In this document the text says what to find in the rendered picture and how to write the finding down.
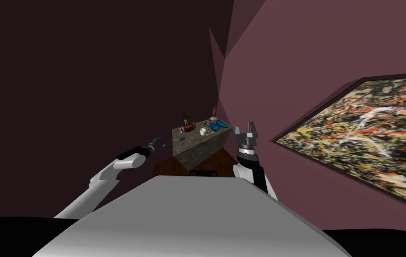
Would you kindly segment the framed abstract splatter painting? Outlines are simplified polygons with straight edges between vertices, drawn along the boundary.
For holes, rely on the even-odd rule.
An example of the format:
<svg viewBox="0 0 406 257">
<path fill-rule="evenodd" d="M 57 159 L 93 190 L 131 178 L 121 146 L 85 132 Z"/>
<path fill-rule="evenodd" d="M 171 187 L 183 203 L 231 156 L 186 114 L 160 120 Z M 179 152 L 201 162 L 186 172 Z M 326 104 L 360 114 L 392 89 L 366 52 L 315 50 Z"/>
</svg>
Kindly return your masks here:
<svg viewBox="0 0 406 257">
<path fill-rule="evenodd" d="M 406 74 L 359 79 L 273 142 L 406 203 Z"/>
</svg>

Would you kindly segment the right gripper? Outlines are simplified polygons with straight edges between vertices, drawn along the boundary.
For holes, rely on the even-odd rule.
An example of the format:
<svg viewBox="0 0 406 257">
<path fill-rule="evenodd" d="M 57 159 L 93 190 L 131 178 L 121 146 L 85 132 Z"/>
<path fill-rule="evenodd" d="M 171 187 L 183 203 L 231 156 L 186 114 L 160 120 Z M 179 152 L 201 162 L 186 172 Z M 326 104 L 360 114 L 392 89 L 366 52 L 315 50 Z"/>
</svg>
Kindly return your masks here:
<svg viewBox="0 0 406 257">
<path fill-rule="evenodd" d="M 254 147 L 257 145 L 258 138 L 258 133 L 254 122 L 248 122 L 248 133 L 240 133 L 239 127 L 236 126 L 235 135 L 238 148 L 254 150 Z"/>
</svg>

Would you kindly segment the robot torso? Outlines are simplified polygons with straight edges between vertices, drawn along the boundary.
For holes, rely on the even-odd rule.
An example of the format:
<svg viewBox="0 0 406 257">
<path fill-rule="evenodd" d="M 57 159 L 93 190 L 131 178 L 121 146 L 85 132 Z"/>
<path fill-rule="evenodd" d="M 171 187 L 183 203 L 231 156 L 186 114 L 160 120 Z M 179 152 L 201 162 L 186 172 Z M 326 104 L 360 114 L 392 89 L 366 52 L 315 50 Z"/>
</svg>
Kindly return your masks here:
<svg viewBox="0 0 406 257">
<path fill-rule="evenodd" d="M 351 257 L 242 178 L 157 176 L 80 219 L 33 257 Z"/>
</svg>

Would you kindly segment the grey stone table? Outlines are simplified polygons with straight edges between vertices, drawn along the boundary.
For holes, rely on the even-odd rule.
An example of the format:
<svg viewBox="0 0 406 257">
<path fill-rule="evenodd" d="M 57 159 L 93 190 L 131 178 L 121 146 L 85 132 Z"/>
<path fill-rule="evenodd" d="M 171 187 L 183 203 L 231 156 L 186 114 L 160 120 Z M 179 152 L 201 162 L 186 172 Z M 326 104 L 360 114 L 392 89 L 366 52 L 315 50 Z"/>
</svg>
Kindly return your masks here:
<svg viewBox="0 0 406 257">
<path fill-rule="evenodd" d="M 233 134 L 233 126 L 228 125 L 227 128 L 220 128 L 219 131 L 214 131 L 204 124 L 203 121 L 196 123 L 193 131 L 182 133 L 179 128 L 172 129 L 172 153 L 179 163 L 187 170 L 191 170 L 200 163 L 208 159 L 211 155 L 221 150 L 228 140 L 228 137 Z M 205 136 L 199 134 L 201 128 L 206 128 Z"/>
</svg>

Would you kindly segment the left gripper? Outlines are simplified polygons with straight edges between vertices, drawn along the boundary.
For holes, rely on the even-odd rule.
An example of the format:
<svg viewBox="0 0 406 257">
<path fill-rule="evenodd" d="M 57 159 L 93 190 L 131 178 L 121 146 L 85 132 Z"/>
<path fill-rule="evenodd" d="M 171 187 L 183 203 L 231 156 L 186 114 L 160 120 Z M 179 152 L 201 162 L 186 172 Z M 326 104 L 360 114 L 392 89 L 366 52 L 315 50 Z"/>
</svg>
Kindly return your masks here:
<svg viewBox="0 0 406 257">
<path fill-rule="evenodd" d="M 162 142 L 162 137 L 155 137 L 149 144 L 148 148 L 150 148 L 151 152 L 158 151 L 165 147 L 165 144 Z"/>
</svg>

